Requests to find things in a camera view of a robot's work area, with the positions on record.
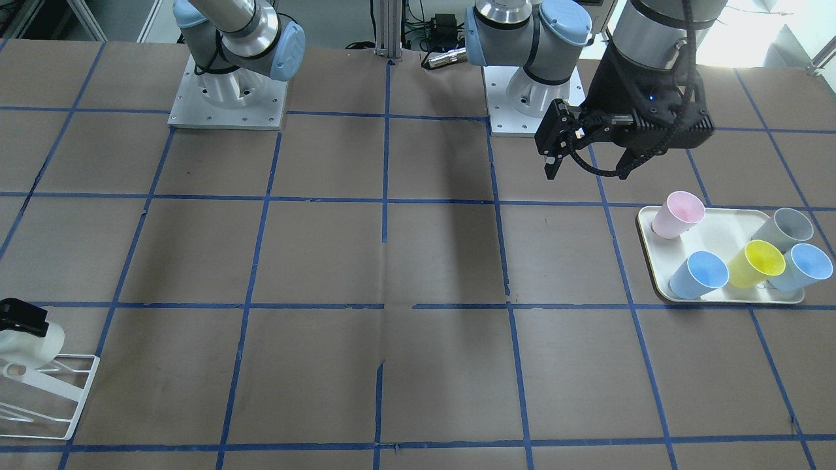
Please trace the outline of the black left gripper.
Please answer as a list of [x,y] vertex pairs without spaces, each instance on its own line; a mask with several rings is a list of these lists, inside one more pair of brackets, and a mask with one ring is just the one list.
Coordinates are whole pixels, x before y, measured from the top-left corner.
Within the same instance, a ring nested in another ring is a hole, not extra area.
[[682,107],[688,74],[692,74],[692,101],[684,109],[681,128],[672,134],[666,148],[696,148],[714,133],[707,109],[705,89],[693,64],[688,46],[680,48],[682,57],[669,70],[650,69],[630,61],[614,44],[608,45],[598,63],[585,101],[570,107],[555,99],[547,108],[536,133],[538,152],[546,155],[546,178],[554,180],[560,169],[560,156],[576,126],[583,137],[575,148],[593,142],[612,142],[624,147],[616,164],[616,176],[626,180],[633,170],[646,163],[645,151],[657,145],[671,130]]

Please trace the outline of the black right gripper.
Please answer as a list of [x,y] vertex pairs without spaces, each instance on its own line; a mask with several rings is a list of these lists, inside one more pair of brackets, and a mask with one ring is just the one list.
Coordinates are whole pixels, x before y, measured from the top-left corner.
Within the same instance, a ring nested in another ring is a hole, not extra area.
[[37,338],[47,336],[50,324],[46,321],[48,312],[19,298],[1,300],[1,327],[19,328],[21,332]]

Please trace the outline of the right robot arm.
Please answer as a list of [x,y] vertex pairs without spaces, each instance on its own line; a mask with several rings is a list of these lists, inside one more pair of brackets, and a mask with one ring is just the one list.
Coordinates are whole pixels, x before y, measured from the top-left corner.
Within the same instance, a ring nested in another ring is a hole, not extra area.
[[306,37],[293,19],[282,19],[266,1],[176,1],[180,30],[211,26],[209,56],[201,65],[208,75],[244,69],[272,82],[287,82],[298,72]]

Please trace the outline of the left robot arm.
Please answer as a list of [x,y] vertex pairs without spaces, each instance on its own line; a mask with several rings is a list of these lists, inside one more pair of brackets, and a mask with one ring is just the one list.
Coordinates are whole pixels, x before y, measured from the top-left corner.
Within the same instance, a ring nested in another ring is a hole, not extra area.
[[715,131],[696,51],[724,1],[629,1],[585,100],[568,104],[568,84],[592,31],[575,1],[477,1],[464,35],[468,61],[517,67],[515,107],[540,118],[534,140],[547,179],[565,157],[586,172],[624,180],[669,149],[692,149]]

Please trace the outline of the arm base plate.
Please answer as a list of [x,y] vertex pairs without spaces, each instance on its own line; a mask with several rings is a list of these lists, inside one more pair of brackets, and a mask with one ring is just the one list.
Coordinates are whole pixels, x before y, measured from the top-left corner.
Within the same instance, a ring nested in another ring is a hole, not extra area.
[[209,74],[188,57],[168,125],[193,130],[279,131],[289,84],[237,69]]
[[585,99],[577,59],[568,80],[561,84],[543,84],[529,77],[523,59],[483,67],[485,98],[490,129],[496,136],[533,136],[553,99],[567,105],[580,105]]

